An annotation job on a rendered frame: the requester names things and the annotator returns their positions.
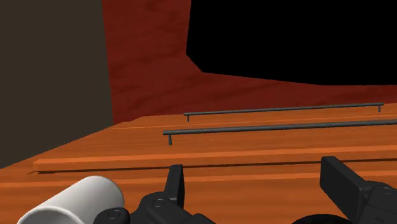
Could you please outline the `orange wooden chest of drawers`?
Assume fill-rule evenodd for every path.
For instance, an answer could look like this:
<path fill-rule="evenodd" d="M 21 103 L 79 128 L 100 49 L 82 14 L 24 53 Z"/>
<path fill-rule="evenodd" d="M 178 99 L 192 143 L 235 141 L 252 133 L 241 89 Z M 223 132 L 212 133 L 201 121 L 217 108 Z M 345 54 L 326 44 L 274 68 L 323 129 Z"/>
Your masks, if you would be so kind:
<path fill-rule="evenodd" d="M 133 211 L 164 189 L 168 168 L 185 173 L 185 209 L 217 224 L 292 224 L 338 214 L 319 186 L 320 160 L 333 155 L 365 179 L 397 188 L 397 125 L 270 130 L 167 137 L 165 130 L 397 119 L 381 108 L 228 115 L 144 116 L 0 169 L 0 224 L 87 176 L 112 179 Z"/>

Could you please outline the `white cylindrical cup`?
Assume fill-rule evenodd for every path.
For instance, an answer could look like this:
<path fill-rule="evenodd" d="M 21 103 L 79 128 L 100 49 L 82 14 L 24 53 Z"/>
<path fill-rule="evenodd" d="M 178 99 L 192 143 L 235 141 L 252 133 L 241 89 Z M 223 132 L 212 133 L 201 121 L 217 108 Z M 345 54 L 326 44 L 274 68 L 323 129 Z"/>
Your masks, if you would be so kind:
<path fill-rule="evenodd" d="M 17 224 L 93 224 L 103 210 L 124 206 L 115 182 L 88 176 L 26 212 Z"/>

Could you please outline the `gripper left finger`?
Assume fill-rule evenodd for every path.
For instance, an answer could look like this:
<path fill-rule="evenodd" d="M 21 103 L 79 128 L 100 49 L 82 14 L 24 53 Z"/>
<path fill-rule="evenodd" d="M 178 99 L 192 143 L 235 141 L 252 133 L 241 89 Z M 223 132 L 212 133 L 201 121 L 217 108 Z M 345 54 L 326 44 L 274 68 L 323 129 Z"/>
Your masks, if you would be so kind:
<path fill-rule="evenodd" d="M 184 210 L 185 182 L 182 165 L 170 166 L 164 191 L 144 196 L 130 213 L 123 207 L 100 212 L 93 224 L 215 224 L 203 214 Z"/>

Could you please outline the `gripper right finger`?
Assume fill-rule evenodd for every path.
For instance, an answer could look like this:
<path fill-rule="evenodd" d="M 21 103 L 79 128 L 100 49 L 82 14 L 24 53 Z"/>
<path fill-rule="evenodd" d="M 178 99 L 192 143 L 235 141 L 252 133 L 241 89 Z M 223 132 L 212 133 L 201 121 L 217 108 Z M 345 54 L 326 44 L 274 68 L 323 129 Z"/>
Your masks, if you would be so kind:
<path fill-rule="evenodd" d="M 397 224 L 397 189 L 363 179 L 338 158 L 321 158 L 319 184 L 353 224 Z"/>

